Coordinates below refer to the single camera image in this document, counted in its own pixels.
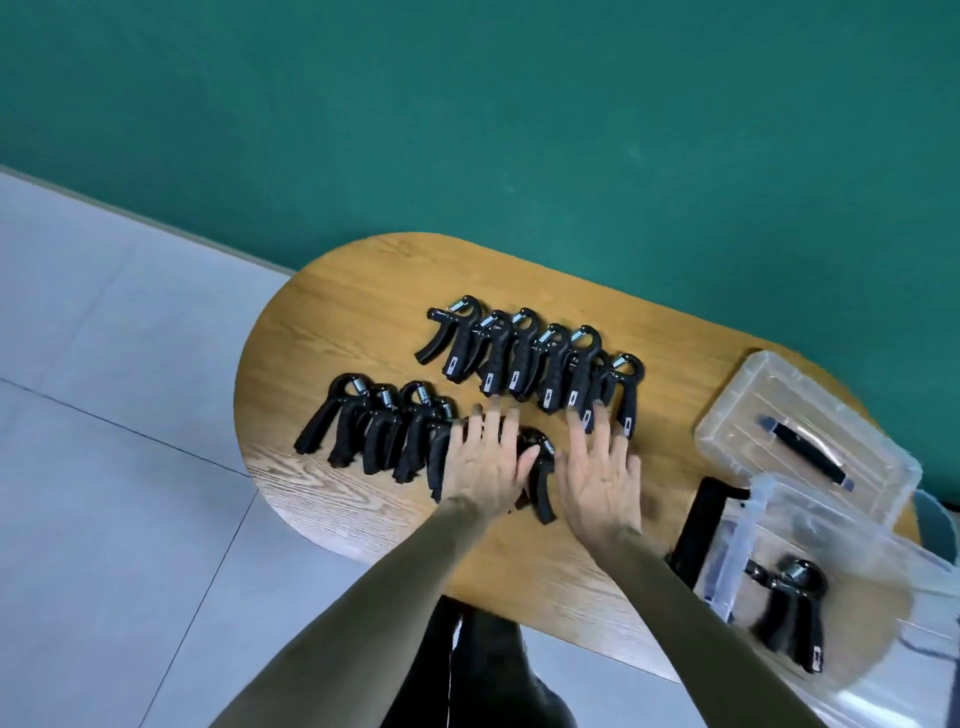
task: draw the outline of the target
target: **hand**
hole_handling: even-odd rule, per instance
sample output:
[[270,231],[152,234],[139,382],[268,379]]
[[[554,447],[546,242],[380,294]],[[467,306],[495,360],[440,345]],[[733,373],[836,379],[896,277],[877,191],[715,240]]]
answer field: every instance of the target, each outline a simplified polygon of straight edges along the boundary
[[588,551],[603,546],[624,527],[640,531],[640,458],[627,456],[623,427],[611,444],[610,413],[593,403],[593,447],[576,410],[566,410],[570,453],[558,451],[554,469],[566,522]]
[[484,420],[483,408],[473,405],[464,440],[464,424],[450,428],[450,445],[444,466],[443,500],[459,498],[473,503],[487,519],[506,513],[520,495],[540,447],[528,448],[516,458],[516,433],[520,411],[507,409],[500,429],[500,397],[491,397]]

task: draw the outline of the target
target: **forearm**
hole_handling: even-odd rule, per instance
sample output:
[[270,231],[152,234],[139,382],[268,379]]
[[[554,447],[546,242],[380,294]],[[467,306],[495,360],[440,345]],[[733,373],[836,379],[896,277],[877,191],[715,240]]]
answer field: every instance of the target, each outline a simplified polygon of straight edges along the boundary
[[214,725],[379,725],[447,578],[485,525],[469,503],[445,500],[274,657]]
[[624,529],[590,552],[650,628],[710,728],[822,728],[820,719],[639,533]]

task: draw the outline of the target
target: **finger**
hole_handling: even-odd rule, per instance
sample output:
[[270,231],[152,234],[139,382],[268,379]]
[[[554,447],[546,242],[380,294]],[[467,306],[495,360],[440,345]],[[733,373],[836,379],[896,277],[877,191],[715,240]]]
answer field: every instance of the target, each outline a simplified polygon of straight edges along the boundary
[[610,453],[610,412],[600,400],[593,403],[593,455]]
[[627,475],[630,476],[630,482],[636,485],[636,489],[639,492],[640,490],[640,456],[631,455],[627,458]]
[[[523,451],[523,454],[520,455],[519,459],[516,461],[516,482],[521,486],[527,482],[527,478],[530,477],[530,471],[534,469],[534,463],[537,462],[537,456],[540,454],[540,446],[533,445],[530,448],[527,448]],[[554,470],[556,470],[557,464],[554,462]]]
[[479,443],[483,435],[483,407],[474,404],[470,409],[470,419],[467,423],[467,442]]
[[570,432],[570,457],[576,460],[587,459],[587,435],[580,415],[573,407],[566,409],[566,428]]
[[487,440],[490,438],[489,442],[496,443],[497,436],[500,429],[500,397],[499,395],[493,395],[489,400],[487,400],[487,419],[484,420],[484,432],[486,433]]
[[623,425],[616,423],[613,426],[613,445],[610,448],[610,462],[619,473],[627,470],[627,447],[630,441],[627,440],[627,433],[623,431]]
[[446,446],[447,456],[456,452],[464,443],[464,421],[459,417],[450,423],[450,444]]
[[566,479],[566,473],[566,453],[559,449],[553,456],[553,474],[557,476],[557,488],[560,491],[561,501],[566,498],[566,492],[569,486],[569,481]]
[[500,445],[516,457],[516,434],[520,431],[520,410],[515,405],[507,406],[507,415],[503,418],[503,430],[500,432]]

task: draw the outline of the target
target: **left hand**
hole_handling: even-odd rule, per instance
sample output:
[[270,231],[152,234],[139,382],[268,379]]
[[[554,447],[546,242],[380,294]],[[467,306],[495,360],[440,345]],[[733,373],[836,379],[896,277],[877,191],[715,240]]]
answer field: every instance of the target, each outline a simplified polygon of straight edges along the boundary
[[486,418],[483,408],[473,405],[466,440],[463,421],[453,424],[444,467],[443,500],[469,501],[487,520],[513,507],[540,452],[534,446],[517,459],[520,411],[515,404],[507,407],[500,432],[501,402],[490,398]]

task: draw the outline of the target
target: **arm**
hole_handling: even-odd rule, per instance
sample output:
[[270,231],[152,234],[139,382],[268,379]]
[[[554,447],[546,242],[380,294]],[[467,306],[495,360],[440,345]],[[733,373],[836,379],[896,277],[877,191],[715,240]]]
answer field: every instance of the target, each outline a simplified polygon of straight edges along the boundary
[[410,669],[447,578],[516,500],[537,458],[517,462],[519,414],[508,411],[501,441],[499,400],[450,430],[443,500],[406,541],[374,564],[308,624],[237,695],[213,725],[374,728]]
[[567,412],[570,453],[556,460],[567,523],[634,605],[710,728],[823,728],[823,723],[718,619],[640,536],[640,460],[594,404],[591,448]]

